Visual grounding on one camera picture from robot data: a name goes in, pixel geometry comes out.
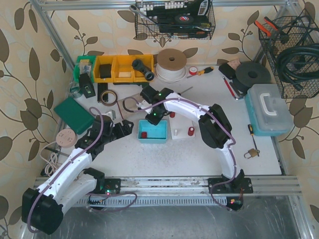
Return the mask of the beige work glove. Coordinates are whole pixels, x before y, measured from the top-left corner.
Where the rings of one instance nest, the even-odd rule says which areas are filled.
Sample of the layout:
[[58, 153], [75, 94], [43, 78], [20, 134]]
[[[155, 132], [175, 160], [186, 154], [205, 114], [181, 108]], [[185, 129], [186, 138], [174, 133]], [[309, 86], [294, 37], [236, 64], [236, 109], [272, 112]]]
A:
[[[125, 100], [125, 106], [127, 109], [131, 111], [138, 110], [137, 103], [132, 99]], [[146, 115], [146, 112], [132, 113], [132, 112], [126, 111], [123, 107], [123, 100], [118, 101], [118, 107], [119, 107], [120, 116], [122, 117], [123, 120], [133, 120], [133, 119], [140, 120], [140, 119], [143, 119]]]

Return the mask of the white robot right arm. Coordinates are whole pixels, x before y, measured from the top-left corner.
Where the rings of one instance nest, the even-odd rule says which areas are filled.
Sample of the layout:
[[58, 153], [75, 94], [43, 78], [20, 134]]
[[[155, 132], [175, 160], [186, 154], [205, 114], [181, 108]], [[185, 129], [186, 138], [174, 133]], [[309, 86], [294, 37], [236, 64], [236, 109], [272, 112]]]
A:
[[219, 153], [224, 180], [239, 183], [244, 178], [244, 171], [236, 162], [232, 151], [232, 146], [236, 143], [231, 134], [232, 126], [220, 105], [200, 105], [171, 89], [157, 91], [151, 86], [145, 87], [140, 96], [143, 101], [138, 102], [137, 107], [147, 112], [146, 120], [151, 124], [157, 125], [167, 112], [174, 112], [197, 122], [203, 142]]

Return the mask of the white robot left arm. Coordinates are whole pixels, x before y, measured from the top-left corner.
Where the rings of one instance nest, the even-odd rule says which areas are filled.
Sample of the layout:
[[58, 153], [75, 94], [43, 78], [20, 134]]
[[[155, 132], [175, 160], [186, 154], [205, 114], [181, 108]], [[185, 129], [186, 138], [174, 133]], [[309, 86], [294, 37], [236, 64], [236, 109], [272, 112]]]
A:
[[60, 226], [67, 211], [87, 194], [110, 196], [119, 191], [105, 182], [105, 174], [90, 167], [106, 144], [132, 133], [134, 123], [113, 123], [107, 116], [96, 117], [91, 128], [76, 142], [65, 162], [36, 189], [22, 196], [21, 219], [33, 232], [48, 235]]

